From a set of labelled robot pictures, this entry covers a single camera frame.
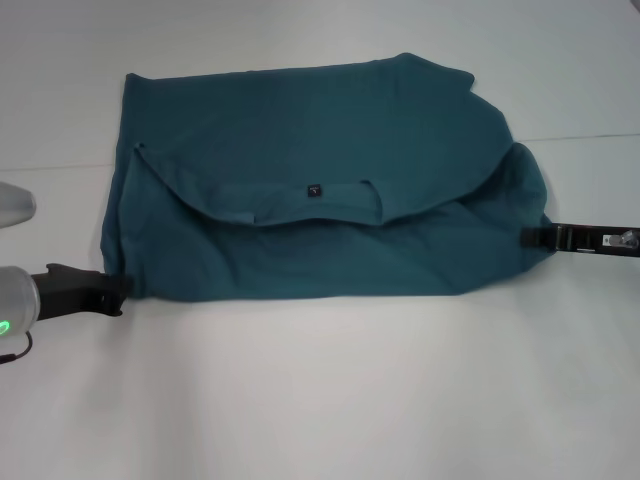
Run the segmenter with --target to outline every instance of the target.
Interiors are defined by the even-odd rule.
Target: white table
[[[640,225],[628,2],[0,0],[0,265],[101,268],[124,74],[410,51],[471,71],[563,222]],[[635,479],[640,263],[558,254],[455,298],[171,304],[40,322],[0,367],[0,478]],[[23,339],[0,346],[18,351]]]

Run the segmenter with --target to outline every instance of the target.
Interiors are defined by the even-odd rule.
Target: white background
[[[102,268],[126,73],[405,51],[476,76],[536,155],[554,220],[640,226],[628,0],[0,0],[0,180],[39,208],[0,230],[0,265]],[[32,353],[0,367],[0,479],[640,472],[637,260],[558,254],[454,298],[125,310],[41,322]]]

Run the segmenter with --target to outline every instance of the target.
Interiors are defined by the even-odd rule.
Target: small tag
[[[320,185],[309,185],[307,187],[307,196],[309,197],[321,197],[322,187]]]

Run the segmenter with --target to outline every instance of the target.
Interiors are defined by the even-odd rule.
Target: teal fabric
[[[519,245],[548,222],[544,181],[473,82],[411,54],[128,75],[106,271],[203,301],[450,295],[528,270],[547,256]]]

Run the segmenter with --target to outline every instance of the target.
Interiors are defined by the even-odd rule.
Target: teal shirt
[[[544,181],[473,81],[411,54],[128,75],[106,271],[202,301],[449,295],[528,270]]]

